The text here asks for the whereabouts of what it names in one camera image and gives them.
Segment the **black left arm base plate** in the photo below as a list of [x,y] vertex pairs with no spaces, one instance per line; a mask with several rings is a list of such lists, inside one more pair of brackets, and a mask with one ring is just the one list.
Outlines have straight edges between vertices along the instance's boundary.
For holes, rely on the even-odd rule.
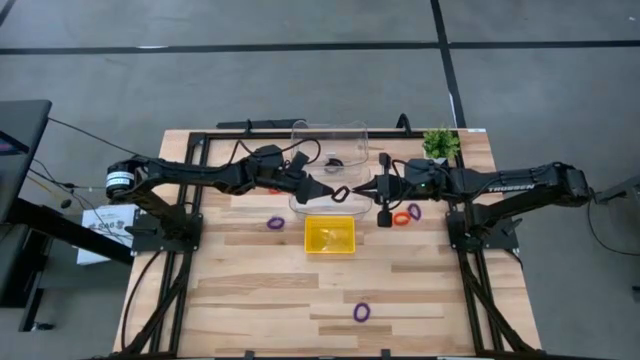
[[135,252],[169,251],[193,252],[200,246],[203,216],[188,214],[185,222],[163,224],[150,214],[137,215],[132,226],[125,230],[133,236]]

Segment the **yellow plastic basket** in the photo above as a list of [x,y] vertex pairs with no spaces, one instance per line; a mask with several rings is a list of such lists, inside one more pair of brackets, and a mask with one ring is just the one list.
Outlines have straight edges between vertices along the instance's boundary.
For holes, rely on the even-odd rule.
[[351,216],[309,216],[304,224],[307,254],[353,254],[355,219]]

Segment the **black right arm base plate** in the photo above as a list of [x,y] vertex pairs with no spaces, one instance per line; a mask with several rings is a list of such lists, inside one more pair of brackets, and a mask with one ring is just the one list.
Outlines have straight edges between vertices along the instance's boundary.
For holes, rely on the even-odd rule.
[[493,226],[469,225],[464,212],[445,216],[450,245],[453,249],[473,253],[484,249],[514,250],[519,247],[516,227],[521,219],[502,219]]

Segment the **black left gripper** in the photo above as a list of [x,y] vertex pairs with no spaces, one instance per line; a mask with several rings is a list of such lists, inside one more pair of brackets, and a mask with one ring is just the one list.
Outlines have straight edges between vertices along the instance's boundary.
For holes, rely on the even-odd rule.
[[310,158],[296,152],[286,163],[282,151],[254,154],[248,157],[247,170],[257,187],[279,190],[292,194],[299,203],[331,197],[334,189],[303,170]]

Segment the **green plant in white pot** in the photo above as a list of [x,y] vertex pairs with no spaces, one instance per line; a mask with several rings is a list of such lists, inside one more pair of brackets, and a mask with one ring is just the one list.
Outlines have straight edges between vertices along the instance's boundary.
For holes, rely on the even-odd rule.
[[453,158],[460,150],[457,135],[446,128],[428,130],[423,133],[423,151],[430,159]]

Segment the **dark grey desk top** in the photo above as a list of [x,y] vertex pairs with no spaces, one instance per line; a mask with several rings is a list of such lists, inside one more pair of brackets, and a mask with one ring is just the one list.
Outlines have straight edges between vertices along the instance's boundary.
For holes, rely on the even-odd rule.
[[51,107],[49,100],[0,101],[0,224],[18,199]]

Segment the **grey metal stand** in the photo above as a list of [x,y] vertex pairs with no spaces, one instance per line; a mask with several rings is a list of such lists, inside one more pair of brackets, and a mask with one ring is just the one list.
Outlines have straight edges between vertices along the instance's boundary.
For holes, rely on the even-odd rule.
[[596,204],[607,204],[616,198],[629,198],[640,206],[640,175],[633,176],[606,190],[596,192],[594,201]]

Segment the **black desk leg frame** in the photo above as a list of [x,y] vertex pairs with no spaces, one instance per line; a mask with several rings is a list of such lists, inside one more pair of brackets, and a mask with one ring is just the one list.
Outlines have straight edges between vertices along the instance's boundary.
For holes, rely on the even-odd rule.
[[18,327],[20,332],[55,328],[53,324],[36,320],[44,295],[40,282],[55,240],[125,265],[133,264],[133,256],[127,246],[93,232],[47,206],[21,198],[0,210],[0,225],[26,228],[25,240],[16,245],[6,275],[2,276],[0,271],[0,307],[23,310]]

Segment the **black flat bar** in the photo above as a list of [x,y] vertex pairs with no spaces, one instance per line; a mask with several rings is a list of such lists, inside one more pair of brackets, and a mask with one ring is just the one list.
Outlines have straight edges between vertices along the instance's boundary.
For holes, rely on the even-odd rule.
[[217,129],[232,130],[239,129],[243,131],[251,131],[254,129],[290,129],[298,119],[263,119],[263,120],[251,120],[235,122],[219,122],[216,125]]

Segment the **white printed paper sheet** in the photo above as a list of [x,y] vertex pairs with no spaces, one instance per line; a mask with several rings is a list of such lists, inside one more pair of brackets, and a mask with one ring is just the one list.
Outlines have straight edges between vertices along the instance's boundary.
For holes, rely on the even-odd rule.
[[125,228],[133,225],[138,213],[138,207],[133,204],[101,206],[83,212],[82,226],[131,248],[133,236]]

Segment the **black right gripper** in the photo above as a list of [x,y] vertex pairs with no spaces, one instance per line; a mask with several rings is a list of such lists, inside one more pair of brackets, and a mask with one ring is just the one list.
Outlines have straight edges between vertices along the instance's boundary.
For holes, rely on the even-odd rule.
[[379,164],[382,166],[382,174],[378,176],[378,179],[358,185],[353,188],[352,192],[370,199],[378,199],[381,210],[377,215],[377,224],[379,227],[390,228],[392,226],[392,210],[397,208],[406,197],[406,181],[400,175],[389,154],[380,153]]

